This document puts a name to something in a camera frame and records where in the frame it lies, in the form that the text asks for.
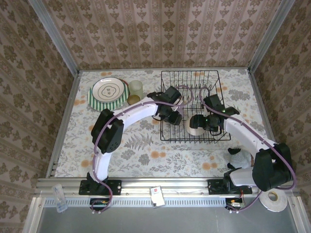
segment wall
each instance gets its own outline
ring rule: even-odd
[[[21,232],[73,77],[27,1],[0,1],[0,232]]]
[[[311,218],[311,0],[296,0],[255,78],[279,142],[289,145]]]
[[[280,0],[44,0],[79,69],[246,67]]]

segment white plate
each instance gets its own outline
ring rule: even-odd
[[[120,79],[107,77],[93,86],[92,94],[100,102],[108,103],[117,100],[124,92],[124,84]]]

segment gray floor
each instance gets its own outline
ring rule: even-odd
[[[251,209],[229,214],[220,207],[110,208],[92,214],[89,208],[71,207],[64,213],[44,208],[39,233],[295,233],[289,206],[266,210],[257,201]]]

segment tape roll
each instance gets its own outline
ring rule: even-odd
[[[285,192],[275,188],[263,192],[259,200],[264,207],[273,212],[281,212],[287,206],[287,196]]]
[[[200,135],[204,134],[205,130],[203,128],[197,128],[197,129],[190,128],[190,119],[191,119],[191,117],[193,117],[193,116],[189,116],[188,120],[186,120],[186,122],[185,122],[186,131],[190,135],[193,135],[193,136],[200,136]]]

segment floral tablecloth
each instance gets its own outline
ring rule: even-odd
[[[219,69],[225,106],[238,109],[245,120],[265,135],[254,91],[246,69]],[[145,95],[160,90],[161,70],[83,72],[72,109],[56,177],[85,177],[91,169],[94,145],[91,130],[100,112],[87,103],[87,92],[103,77],[143,82]],[[160,140],[160,124],[151,117],[131,125],[112,154],[110,177],[219,177],[228,171],[231,141],[214,143],[170,143]]]

